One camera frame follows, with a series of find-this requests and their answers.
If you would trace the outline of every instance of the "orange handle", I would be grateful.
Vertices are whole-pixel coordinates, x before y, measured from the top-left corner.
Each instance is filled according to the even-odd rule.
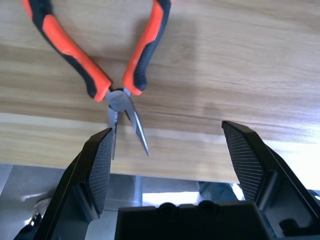
[[[23,5],[44,38],[82,76],[88,95],[102,101],[112,81],[63,30],[53,15],[50,1],[23,0]]]
[[[170,8],[170,0],[153,0],[149,21],[123,76],[123,85],[135,95],[147,87],[146,68],[165,31]]]

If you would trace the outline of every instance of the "black handle grip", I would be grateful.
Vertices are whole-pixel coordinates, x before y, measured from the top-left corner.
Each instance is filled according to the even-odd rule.
[[[124,86],[135,95],[147,87],[146,68],[165,31],[170,8],[170,0],[153,0],[149,21],[123,76]]]

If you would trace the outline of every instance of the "needle-nose pliers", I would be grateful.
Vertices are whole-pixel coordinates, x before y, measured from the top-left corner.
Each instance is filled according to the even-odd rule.
[[[124,111],[131,121],[146,154],[149,147],[131,93],[140,95],[147,87],[146,68],[164,33],[170,0],[153,0],[152,11],[144,32],[123,75],[124,88],[112,89],[108,75],[68,36],[53,14],[50,0],[22,0],[37,29],[50,45],[82,76],[88,95],[97,102],[106,99],[108,126],[112,128],[112,159],[115,156],[118,113]]]

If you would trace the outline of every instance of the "pliers jaw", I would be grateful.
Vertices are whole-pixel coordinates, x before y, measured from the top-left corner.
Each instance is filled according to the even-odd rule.
[[[126,116],[131,122],[131,125],[135,131],[135,134],[139,138],[145,153],[149,156],[149,147],[145,137],[144,129],[142,127],[139,115],[135,109],[135,106],[130,98],[130,91],[126,88],[117,89],[115,91],[108,90],[106,94],[106,100],[109,103],[108,108],[108,126],[112,128],[112,159],[115,158],[116,149],[116,137],[117,137],[117,125],[119,112],[125,112]]]

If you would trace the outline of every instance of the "floor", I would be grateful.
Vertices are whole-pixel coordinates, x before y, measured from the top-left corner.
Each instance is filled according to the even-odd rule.
[[[63,172],[61,168],[0,164],[1,240],[12,240],[29,222],[35,203],[52,196]],[[89,225],[86,240],[114,239],[119,207],[198,201],[195,181],[112,174],[104,212]]]

